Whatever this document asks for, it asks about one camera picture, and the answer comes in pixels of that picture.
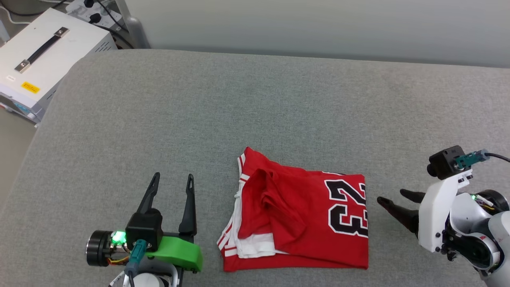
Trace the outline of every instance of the black plug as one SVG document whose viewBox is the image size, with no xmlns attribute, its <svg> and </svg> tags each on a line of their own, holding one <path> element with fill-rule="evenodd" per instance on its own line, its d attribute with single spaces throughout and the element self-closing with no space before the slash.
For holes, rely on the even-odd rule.
<svg viewBox="0 0 510 287">
<path fill-rule="evenodd" d="M 85 7 L 91 8 L 92 6 L 94 6 L 94 0 L 85 0 L 83 4 L 85 4 Z"/>
<path fill-rule="evenodd" d="M 99 21 L 101 21 L 101 15 L 99 13 L 90 15 L 90 21 L 89 21 L 90 24 L 99 23 Z"/>
</svg>

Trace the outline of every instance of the power strip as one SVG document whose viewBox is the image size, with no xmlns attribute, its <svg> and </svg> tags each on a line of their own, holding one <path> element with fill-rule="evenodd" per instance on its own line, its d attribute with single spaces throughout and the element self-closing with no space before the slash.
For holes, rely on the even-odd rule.
<svg viewBox="0 0 510 287">
<path fill-rule="evenodd" d="M 101 3 L 105 7 L 108 7 L 110 3 L 114 2 L 114 0 L 102 0 Z M 95 25 L 103 26 L 105 28 L 110 28 L 115 31 L 119 31 L 120 27 L 111 19 L 111 17 L 106 13 L 106 11 L 101 7 L 101 5 L 97 2 L 94 2 L 94 5 L 92 7 L 87 8 L 85 7 L 84 0 L 74 0 L 71 4 L 67 5 L 65 10 L 67 11 L 67 14 L 70 16 L 73 16 L 75 18 L 81 19 L 83 21 L 90 21 L 90 16 L 95 13 L 99 13 L 101 15 L 101 21 L 98 23 L 95 23 Z M 110 14 L 115 18 L 119 24 L 123 25 L 124 20 L 122 19 L 122 15 L 119 13 L 109 10 Z"/>
</svg>

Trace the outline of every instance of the white robotic arm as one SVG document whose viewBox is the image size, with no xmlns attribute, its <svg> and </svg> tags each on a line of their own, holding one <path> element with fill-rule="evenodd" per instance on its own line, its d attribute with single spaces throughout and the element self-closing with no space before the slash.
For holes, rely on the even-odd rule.
<svg viewBox="0 0 510 287">
<path fill-rule="evenodd" d="M 510 208 L 503 195 L 484 190 L 475 195 L 459 189 L 473 178 L 471 165 L 497 156 L 485 150 L 466 155 L 459 146 L 429 158 L 430 175 L 441 181 L 426 193 L 402 189 L 400 193 L 420 203 L 409 210 L 379 197 L 378 203 L 418 238 L 430 252 L 446 254 L 450 261 L 466 258 L 488 287 L 504 287 L 510 282 Z"/>
</svg>

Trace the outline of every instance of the black number with white outline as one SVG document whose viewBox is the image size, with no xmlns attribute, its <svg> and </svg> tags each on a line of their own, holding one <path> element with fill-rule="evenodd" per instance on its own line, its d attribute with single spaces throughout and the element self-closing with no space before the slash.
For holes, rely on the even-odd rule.
<svg viewBox="0 0 510 287">
<path fill-rule="evenodd" d="M 336 201 L 347 202 L 347 196 L 351 197 L 357 205 L 365 206 L 365 196 L 358 192 L 345 180 L 325 180 L 327 189 L 329 189 L 329 198 Z M 360 190 L 365 193 L 365 185 L 360 183 Z M 335 204 L 329 209 L 329 226 L 336 233 L 357 235 L 368 238 L 368 224 L 363 225 L 363 222 L 368 222 L 368 213 L 365 209 L 363 211 L 363 218 L 359 216 L 349 215 L 348 206 L 345 204 Z M 349 218 L 349 223 L 343 223 L 344 217 Z"/>
</svg>

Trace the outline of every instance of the teal connector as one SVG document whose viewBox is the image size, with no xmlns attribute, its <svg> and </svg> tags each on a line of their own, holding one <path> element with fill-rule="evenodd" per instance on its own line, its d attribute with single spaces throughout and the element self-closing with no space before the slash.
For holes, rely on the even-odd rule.
<svg viewBox="0 0 510 287">
<path fill-rule="evenodd" d="M 131 255 L 129 256 L 129 261 L 124 267 L 124 273 L 131 274 L 136 276 L 138 274 L 138 269 L 140 268 L 140 262 L 145 256 L 145 252 L 147 251 L 147 241 L 143 239 L 138 239 L 131 251 Z"/>
<path fill-rule="evenodd" d="M 485 153 L 487 150 L 479 150 L 477 152 L 472 152 L 467 155 L 460 156 L 455 159 L 456 165 L 455 168 L 458 170 L 463 170 L 465 168 L 469 168 L 475 163 L 486 161 L 489 159 L 489 156 L 486 156 Z"/>
</svg>

